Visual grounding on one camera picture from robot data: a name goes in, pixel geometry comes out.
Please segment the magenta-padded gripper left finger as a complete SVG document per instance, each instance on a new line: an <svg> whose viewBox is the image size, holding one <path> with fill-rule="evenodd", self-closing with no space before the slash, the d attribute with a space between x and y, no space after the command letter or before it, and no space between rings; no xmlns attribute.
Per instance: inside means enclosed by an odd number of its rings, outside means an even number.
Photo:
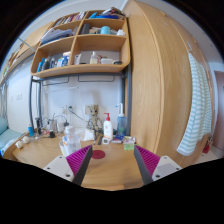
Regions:
<svg viewBox="0 0 224 224"><path fill-rule="evenodd" d="M44 167L44 170L76 185L81 185L92 155L92 146L88 145L67 157L57 156Z"/></svg>

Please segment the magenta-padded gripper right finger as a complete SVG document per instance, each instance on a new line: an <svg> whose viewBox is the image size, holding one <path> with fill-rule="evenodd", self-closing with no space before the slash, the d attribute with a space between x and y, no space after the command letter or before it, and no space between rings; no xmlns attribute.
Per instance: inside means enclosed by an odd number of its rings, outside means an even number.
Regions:
<svg viewBox="0 0 224 224"><path fill-rule="evenodd" d="M134 156L145 185L181 170L169 156L160 157L138 145L134 146Z"/></svg>

